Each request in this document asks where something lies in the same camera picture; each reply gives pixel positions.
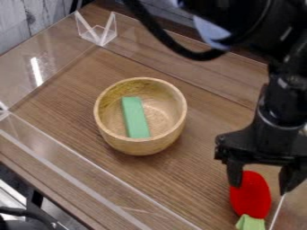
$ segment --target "green object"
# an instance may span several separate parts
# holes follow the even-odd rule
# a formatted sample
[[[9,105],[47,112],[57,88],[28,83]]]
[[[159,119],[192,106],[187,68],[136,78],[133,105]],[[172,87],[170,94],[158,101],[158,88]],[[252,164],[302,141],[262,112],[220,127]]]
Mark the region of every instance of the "green object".
[[[140,98],[123,97],[121,106],[127,136],[131,138],[148,138],[148,122]]]
[[[239,222],[236,223],[236,229],[239,230],[266,230],[264,219],[256,219],[248,215],[242,215]]]

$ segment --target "red object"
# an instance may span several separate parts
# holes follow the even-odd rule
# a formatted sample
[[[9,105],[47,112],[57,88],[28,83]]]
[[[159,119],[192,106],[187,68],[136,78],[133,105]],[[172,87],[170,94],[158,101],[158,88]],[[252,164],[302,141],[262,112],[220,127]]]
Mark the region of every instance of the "red object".
[[[263,176],[251,171],[243,172],[242,187],[230,187],[230,203],[239,216],[264,219],[271,209],[271,194]]]

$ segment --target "wooden bowl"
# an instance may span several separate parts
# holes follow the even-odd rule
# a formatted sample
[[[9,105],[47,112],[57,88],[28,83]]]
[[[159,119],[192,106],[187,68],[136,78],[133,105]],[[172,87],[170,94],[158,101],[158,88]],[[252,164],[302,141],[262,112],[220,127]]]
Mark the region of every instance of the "wooden bowl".
[[[141,99],[149,138],[125,136],[121,98]],[[128,155],[154,155],[166,149],[183,132],[187,102],[179,89],[155,78],[129,78],[104,90],[93,109],[100,134],[107,143]]]

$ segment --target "wooden table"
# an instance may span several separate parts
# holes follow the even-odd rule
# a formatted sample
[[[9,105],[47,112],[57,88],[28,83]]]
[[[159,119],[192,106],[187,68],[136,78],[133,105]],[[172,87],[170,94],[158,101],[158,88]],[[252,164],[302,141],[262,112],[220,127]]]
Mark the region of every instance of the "wooden table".
[[[109,15],[100,4],[81,13],[92,24]],[[208,63],[186,60],[162,47],[137,21],[120,15],[116,20],[119,38],[104,49],[85,41],[77,45],[76,24],[68,17],[1,57],[0,69],[9,68],[17,77],[9,61],[29,50],[51,55],[43,45],[48,41],[55,66],[64,68],[11,109],[35,132],[19,125],[19,139],[29,148],[0,136],[0,160],[92,229],[234,229],[239,218],[230,205],[226,166],[214,160],[215,136],[251,122],[266,65],[235,54]],[[174,37],[191,49],[207,49],[200,42]],[[71,56],[76,59],[68,63]],[[136,76],[168,81],[188,101],[180,139],[147,157],[120,154],[105,144],[92,115],[100,92]],[[248,169],[270,184],[270,224],[279,203],[279,169]],[[291,205],[283,213],[287,221],[278,222],[276,229],[299,229],[306,215]]]

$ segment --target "bowl rim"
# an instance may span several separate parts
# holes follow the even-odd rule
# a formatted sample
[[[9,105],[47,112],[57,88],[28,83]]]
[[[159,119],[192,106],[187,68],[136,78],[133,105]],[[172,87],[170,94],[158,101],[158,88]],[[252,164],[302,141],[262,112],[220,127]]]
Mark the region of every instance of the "bowl rim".
[[[125,82],[131,82],[131,81],[135,81],[135,80],[148,80],[148,81],[154,81],[154,82],[159,82],[162,84],[166,84],[170,86],[170,88],[178,93],[179,97],[180,97],[180,100],[182,100],[182,103],[183,103],[183,112],[182,112],[182,116],[179,118],[179,121],[176,122],[176,124],[172,126],[172,128],[166,132],[166,133],[162,133],[160,135],[155,136],[155,137],[147,137],[147,138],[131,138],[131,137],[123,137],[117,134],[115,134],[104,125],[103,125],[103,122],[100,121],[100,114],[99,114],[99,108],[100,108],[100,100],[103,98],[103,96],[107,94],[107,92],[117,85],[117,84],[121,84],[121,83],[125,83]],[[116,82],[115,84],[112,84],[101,93],[100,93],[100,96],[95,102],[95,107],[93,107],[93,117],[95,117],[95,120],[96,120],[96,124],[99,125],[99,128],[112,137],[123,140],[123,141],[129,141],[129,142],[135,142],[135,143],[139,143],[139,142],[148,142],[148,141],[152,141],[152,140],[158,140],[158,139],[162,139],[164,138],[166,136],[168,136],[180,126],[182,124],[184,123],[186,121],[186,117],[187,117],[187,100],[183,96],[183,93],[182,91],[178,89],[178,87],[168,83],[167,81],[164,80],[160,80],[158,78],[154,78],[154,77],[145,77],[145,76],[140,76],[140,77],[132,77],[132,78],[128,78],[128,79],[124,79],[119,82]]]

